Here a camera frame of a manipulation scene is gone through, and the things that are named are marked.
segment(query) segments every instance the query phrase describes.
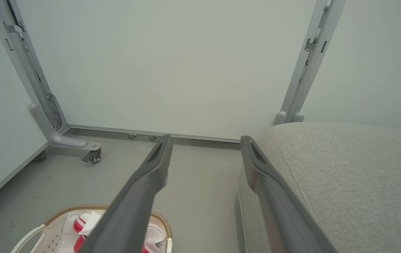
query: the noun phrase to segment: white basket handle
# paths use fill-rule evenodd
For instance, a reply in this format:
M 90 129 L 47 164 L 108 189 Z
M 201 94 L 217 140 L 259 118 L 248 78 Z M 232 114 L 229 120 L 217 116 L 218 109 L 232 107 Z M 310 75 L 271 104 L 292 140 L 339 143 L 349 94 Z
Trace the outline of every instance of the white basket handle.
M 172 253 L 172 238 L 168 238 L 168 245 L 166 246 L 166 253 Z
M 36 228 L 32 229 L 29 233 L 27 233 L 15 246 L 15 248 L 13 248 L 13 250 L 11 251 L 11 253 L 18 253 L 22 247 L 24 247 L 24 245 L 26 245 L 26 243 L 32 238 L 34 237 L 34 235 L 42 232 L 41 237 L 38 239 L 37 243 L 35 244 L 35 246 L 33 247 L 33 250 L 31 252 L 34 252 L 35 249 L 38 247 L 38 244 L 40 244 L 41 240 L 43 240 L 43 237 L 45 237 L 45 232 L 46 230 L 48 230 L 49 228 L 47 226 L 45 226 L 44 224 L 41 226 L 37 226 Z

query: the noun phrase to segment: white cloth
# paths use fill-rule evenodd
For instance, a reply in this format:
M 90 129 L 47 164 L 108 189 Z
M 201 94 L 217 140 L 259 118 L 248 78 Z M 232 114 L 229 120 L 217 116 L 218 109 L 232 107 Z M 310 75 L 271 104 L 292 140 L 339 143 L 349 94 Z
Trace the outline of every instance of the white cloth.
M 79 238 L 79 235 L 74 231 L 72 226 L 74 225 L 74 221 L 76 221 L 81 214 L 82 213 L 71 213 L 66 217 L 57 253 L 74 253 L 74 244 Z
M 79 235 L 89 236 L 96 224 L 98 224 L 99 220 L 101 220 L 101 218 L 101 214 L 92 211 L 90 217 L 88 218 L 88 221 L 85 223 L 85 226 L 79 232 Z
M 165 232 L 154 224 L 148 224 L 146 237 L 144 238 L 144 247 L 149 253 L 165 253 Z

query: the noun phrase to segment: gray metal leg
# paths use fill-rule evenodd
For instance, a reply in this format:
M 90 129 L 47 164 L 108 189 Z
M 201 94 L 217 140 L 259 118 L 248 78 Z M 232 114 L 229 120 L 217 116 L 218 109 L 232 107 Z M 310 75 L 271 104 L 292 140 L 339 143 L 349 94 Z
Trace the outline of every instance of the gray metal leg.
M 301 112 L 298 112 L 294 115 L 291 122 L 303 122 L 304 118 L 305 118 L 305 115 L 303 115 L 303 113 L 301 113 Z
M 32 103 L 29 109 L 51 146 L 86 150 L 98 150 L 101 148 L 101 143 L 70 138 L 58 133 L 51 125 L 41 105 Z
M 276 119 L 274 120 L 274 125 L 280 125 L 285 123 L 286 120 L 286 112 L 280 111 L 276 114 Z
M 37 155 L 37 157 L 35 157 L 32 161 L 33 162 L 43 162 L 44 160 L 46 160 L 47 156 L 46 156 L 46 151 L 43 150 L 41 151 L 40 154 Z

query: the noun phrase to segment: metal frame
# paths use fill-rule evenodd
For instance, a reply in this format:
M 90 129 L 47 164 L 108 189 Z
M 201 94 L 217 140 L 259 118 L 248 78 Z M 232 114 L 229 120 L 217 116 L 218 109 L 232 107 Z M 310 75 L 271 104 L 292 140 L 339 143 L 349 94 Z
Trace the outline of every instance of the metal frame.
M 329 6 L 327 3 L 327 0 L 316 2 L 302 50 L 274 125 L 302 122 L 305 117 L 300 109 L 330 45 L 346 0 L 331 0 Z
M 304 115 L 300 113 L 300 109 L 313 84 L 326 50 L 330 45 L 331 37 L 336 29 L 345 2 L 346 0 L 316 1 L 295 70 L 281 110 L 276 114 L 274 125 L 303 121 Z M 14 67 L 19 74 L 21 73 L 20 78 L 32 100 L 31 112 L 51 146 L 88 150 L 97 150 L 100 148 L 100 144 L 62 136 L 61 134 L 70 127 L 131 134 L 139 133 L 149 135 L 150 137 L 166 134 L 85 125 L 67 125 L 63 113 L 59 109 L 57 99 L 50 91 L 16 0 L 0 0 L 0 37 L 14 63 Z M 174 136 L 187 139 L 239 142 L 238 139 L 228 138 L 190 135 Z
M 30 111 L 50 146 L 99 150 L 101 143 L 69 138 L 69 129 L 50 92 L 15 0 L 0 0 L 0 38 L 32 104 Z
M 139 135 L 148 135 L 150 139 L 154 139 L 151 136 L 171 135 L 174 138 L 239 143 L 239 139 L 207 137 L 207 136 L 181 135 L 181 134 L 161 133 L 161 132 L 151 132 L 151 131 L 139 131 L 139 130 L 120 129 L 120 128 L 102 128 L 100 126 L 90 126 L 90 125 L 72 125 L 72 124 L 70 124 L 69 128 L 94 130 L 94 131 L 107 131 L 107 132 L 116 132 L 116 133 L 127 133 L 127 134 L 129 134 L 129 138 L 134 138 L 137 134 L 139 134 Z

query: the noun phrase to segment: sofa cushion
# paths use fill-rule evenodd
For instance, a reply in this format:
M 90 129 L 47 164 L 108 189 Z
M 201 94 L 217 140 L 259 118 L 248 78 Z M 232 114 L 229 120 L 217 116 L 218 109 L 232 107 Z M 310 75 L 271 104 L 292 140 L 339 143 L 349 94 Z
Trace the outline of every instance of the sofa cushion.
M 289 123 L 258 145 L 337 251 L 401 252 L 401 129 Z

